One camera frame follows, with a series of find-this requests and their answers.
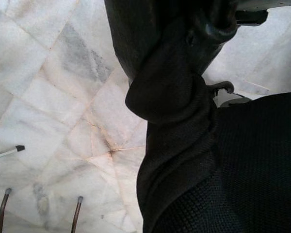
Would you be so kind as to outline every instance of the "marble floor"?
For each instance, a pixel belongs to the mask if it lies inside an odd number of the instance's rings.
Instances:
[[[291,7],[241,27],[204,74],[253,99],[291,91]],[[128,80],[103,0],[0,0],[0,203],[6,233],[141,233],[136,175],[146,122],[124,104]]]

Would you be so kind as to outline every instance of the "black fabric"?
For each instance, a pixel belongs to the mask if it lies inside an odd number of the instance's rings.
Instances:
[[[291,232],[291,94],[217,117],[184,25],[167,27],[126,98],[149,122],[137,179],[144,233]]]

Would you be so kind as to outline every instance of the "black knit fabric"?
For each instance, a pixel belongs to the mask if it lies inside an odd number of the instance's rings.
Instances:
[[[135,77],[144,233],[291,232],[291,94],[216,109],[180,18]]]

